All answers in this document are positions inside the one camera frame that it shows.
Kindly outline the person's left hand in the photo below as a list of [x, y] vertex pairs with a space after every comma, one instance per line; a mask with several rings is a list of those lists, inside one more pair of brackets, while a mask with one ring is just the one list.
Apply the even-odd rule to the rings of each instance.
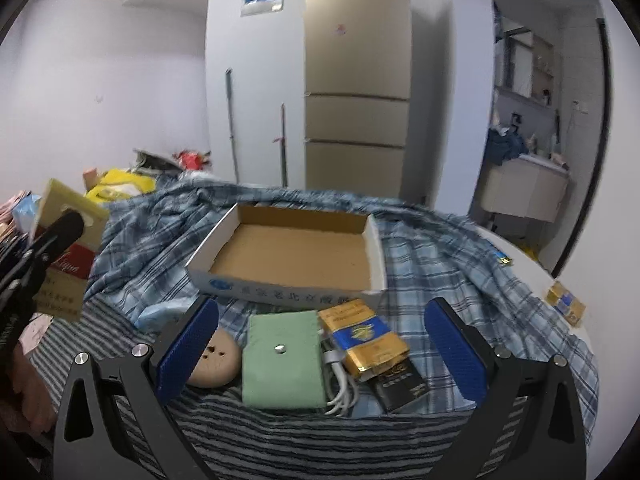
[[56, 417], [50, 393], [26, 358], [20, 342], [13, 350], [12, 363], [6, 376], [9, 377], [12, 391], [22, 398], [18, 408], [5, 400], [1, 401], [1, 420], [6, 428], [35, 438], [49, 431]]

